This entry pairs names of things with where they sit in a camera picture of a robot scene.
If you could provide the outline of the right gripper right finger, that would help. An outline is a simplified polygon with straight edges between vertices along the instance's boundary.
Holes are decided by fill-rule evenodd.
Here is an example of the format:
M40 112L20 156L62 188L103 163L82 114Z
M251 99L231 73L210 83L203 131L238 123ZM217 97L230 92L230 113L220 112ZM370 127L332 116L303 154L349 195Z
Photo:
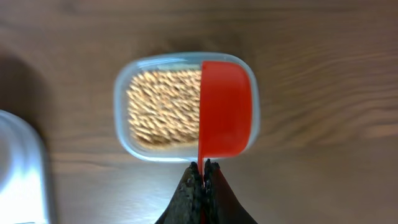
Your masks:
M207 159L204 168L205 223L257 224L245 210L225 179L220 165Z

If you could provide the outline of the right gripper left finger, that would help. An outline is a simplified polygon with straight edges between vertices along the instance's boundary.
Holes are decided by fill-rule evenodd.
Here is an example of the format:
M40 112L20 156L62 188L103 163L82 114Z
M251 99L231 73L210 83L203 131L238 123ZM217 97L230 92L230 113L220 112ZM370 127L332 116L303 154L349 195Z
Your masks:
M203 178L196 162L185 169L177 188L155 224L200 224Z

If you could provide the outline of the red plastic measuring scoop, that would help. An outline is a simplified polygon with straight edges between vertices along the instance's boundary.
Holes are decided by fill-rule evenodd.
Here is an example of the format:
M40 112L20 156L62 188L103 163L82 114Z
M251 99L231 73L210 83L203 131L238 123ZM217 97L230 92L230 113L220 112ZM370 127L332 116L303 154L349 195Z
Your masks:
M232 62L204 61L200 85L198 167L207 159L234 157L251 134L252 94L248 75Z

